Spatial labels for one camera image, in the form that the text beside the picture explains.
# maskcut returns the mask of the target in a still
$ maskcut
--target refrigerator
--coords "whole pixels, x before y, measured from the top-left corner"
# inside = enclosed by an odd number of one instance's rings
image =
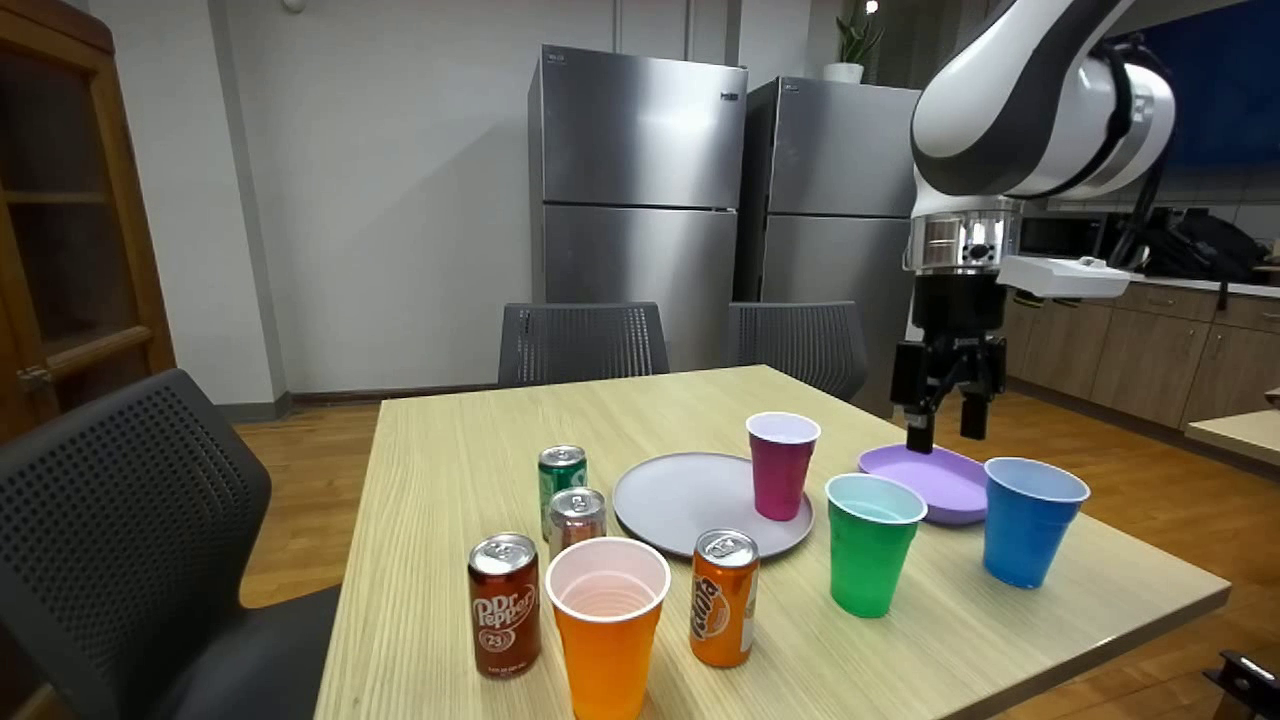
[[[891,416],[891,357],[913,275],[913,90],[780,75],[750,95],[742,299],[856,299],[868,382],[852,397]]]
[[[660,305],[671,369],[725,360],[750,75],[544,47],[528,90],[532,295]]]

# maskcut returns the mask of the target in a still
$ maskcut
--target pink cup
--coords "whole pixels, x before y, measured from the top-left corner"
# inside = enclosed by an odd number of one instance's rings
[[[796,411],[750,416],[754,437],[754,493],[757,513],[769,520],[791,520],[803,500],[803,471],[822,437],[816,421]]]

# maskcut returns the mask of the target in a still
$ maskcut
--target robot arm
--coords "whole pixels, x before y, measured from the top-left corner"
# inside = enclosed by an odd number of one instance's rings
[[[1004,384],[1004,285],[1034,295],[1120,295],[1129,274],[1015,255],[1015,201],[1104,195],[1145,178],[1173,138],[1173,91],[1153,68],[1090,56],[1131,0],[1011,0],[913,116],[916,209],[907,267],[925,340],[898,354],[891,402],[907,450],[965,393],[961,434],[985,437]]]

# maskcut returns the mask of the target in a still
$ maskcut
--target plastic cup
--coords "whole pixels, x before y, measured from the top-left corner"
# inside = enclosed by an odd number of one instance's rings
[[[653,634],[671,590],[670,559],[627,537],[593,537],[564,549],[544,583],[562,629],[574,717],[640,717]]]
[[[1090,484],[1026,455],[993,455],[985,471],[985,567],[1011,590],[1039,590]]]
[[[809,455],[822,423],[796,411],[750,416],[757,513],[791,520],[803,500]]]
[[[890,618],[930,503],[922,493],[844,471],[828,481],[832,602],[852,618]]]

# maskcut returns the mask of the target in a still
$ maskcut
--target can lid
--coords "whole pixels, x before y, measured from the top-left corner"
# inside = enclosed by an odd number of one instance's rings
[[[603,495],[578,484],[551,495],[551,513],[555,515],[600,515],[603,513]]]
[[[750,567],[757,566],[762,549],[750,532],[742,528],[717,528],[701,539],[701,558],[720,566],[720,567]]]
[[[551,450],[544,450],[538,461],[540,466],[581,466],[588,452],[583,450],[578,450],[578,444],[551,444]]]
[[[497,532],[473,549],[473,567],[485,576],[510,576],[532,566],[538,549],[528,537]]]

